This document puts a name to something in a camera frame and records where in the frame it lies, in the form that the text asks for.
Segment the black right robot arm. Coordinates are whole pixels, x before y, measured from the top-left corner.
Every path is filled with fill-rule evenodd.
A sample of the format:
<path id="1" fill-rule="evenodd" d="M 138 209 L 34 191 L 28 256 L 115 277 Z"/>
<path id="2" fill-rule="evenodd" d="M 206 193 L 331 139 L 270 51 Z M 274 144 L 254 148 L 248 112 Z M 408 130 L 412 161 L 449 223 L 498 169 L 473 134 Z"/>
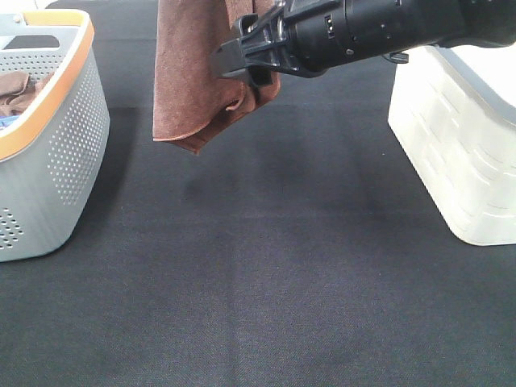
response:
<path id="1" fill-rule="evenodd" d="M 217 78 L 251 87 L 274 73 L 313 78 L 375 56 L 395 64 L 424 45 L 501 48 L 515 42 L 513 1 L 281 1 L 237 19 L 210 56 Z"/>

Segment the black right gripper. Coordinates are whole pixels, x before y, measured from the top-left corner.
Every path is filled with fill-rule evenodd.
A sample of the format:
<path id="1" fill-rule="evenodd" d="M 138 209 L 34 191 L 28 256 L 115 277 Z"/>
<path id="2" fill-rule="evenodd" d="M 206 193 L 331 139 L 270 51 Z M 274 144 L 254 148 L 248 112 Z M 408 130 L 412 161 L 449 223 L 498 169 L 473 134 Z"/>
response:
<path id="1" fill-rule="evenodd" d="M 336 15 L 336 1 L 279 1 L 261 16 L 242 16 L 210 54 L 211 71 L 251 87 L 271 85 L 273 73 L 319 77 L 332 66 L 317 55 L 336 42 Z"/>

